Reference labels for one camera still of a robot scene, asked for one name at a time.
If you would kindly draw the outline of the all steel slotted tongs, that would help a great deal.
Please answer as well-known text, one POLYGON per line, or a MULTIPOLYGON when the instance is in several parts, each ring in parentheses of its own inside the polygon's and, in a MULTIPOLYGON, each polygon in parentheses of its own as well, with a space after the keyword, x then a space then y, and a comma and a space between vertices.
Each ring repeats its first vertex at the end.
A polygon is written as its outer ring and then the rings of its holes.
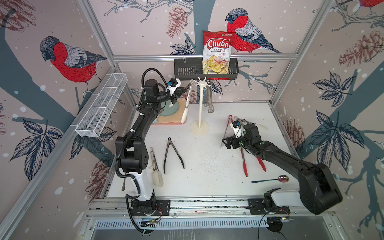
POLYGON ((211 86, 207 87, 207 96, 206 96, 206 102, 205 107, 208 108, 208 113, 212 114, 215 111, 213 101, 212 101, 212 89, 211 86))

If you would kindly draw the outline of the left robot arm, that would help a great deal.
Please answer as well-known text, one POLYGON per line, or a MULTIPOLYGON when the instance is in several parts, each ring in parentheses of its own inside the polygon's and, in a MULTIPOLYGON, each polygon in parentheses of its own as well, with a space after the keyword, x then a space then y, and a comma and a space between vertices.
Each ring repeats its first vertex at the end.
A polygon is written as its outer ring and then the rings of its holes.
POLYGON ((152 213, 156 210, 157 204, 155 190, 146 171, 150 157, 145 138, 150 126, 166 106, 166 102, 171 102, 171 106, 175 105, 187 89, 181 87, 179 79, 172 78, 167 82, 155 68, 144 71, 141 85, 142 94, 136 107, 139 116, 132 128, 115 141, 117 153, 115 171, 119 178, 131 179, 136 187, 135 196, 126 195, 131 205, 152 213))

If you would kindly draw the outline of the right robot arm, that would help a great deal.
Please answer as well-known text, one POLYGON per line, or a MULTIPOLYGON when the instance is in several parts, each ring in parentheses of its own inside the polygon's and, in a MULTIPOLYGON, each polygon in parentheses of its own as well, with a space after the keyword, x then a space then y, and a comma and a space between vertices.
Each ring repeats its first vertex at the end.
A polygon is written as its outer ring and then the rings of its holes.
POLYGON ((241 126, 233 123, 234 135, 223 138, 227 149, 244 148, 251 155, 266 160, 299 182, 299 189, 283 191, 275 188, 264 194, 264 209, 276 212, 281 207, 305 207, 309 212, 319 215, 343 201, 342 193, 325 164, 303 161, 269 141, 263 141, 255 124, 241 126))

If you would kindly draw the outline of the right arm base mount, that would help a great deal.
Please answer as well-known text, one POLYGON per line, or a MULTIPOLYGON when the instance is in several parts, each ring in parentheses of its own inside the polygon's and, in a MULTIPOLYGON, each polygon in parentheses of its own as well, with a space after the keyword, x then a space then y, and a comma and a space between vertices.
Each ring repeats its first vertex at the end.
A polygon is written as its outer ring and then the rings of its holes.
POLYGON ((248 206, 246 207, 250 211, 251 215, 290 215, 291 211, 289 207, 271 207, 270 209, 266 209, 264 206, 264 200, 253 198, 248 199, 248 206))

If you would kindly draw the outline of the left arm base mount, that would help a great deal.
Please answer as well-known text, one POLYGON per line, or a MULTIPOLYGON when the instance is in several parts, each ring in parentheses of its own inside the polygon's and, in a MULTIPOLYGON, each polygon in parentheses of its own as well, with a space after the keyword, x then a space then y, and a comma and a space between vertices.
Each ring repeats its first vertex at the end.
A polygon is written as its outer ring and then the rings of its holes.
POLYGON ((133 217, 160 217, 169 216, 170 200, 130 200, 129 210, 133 217))

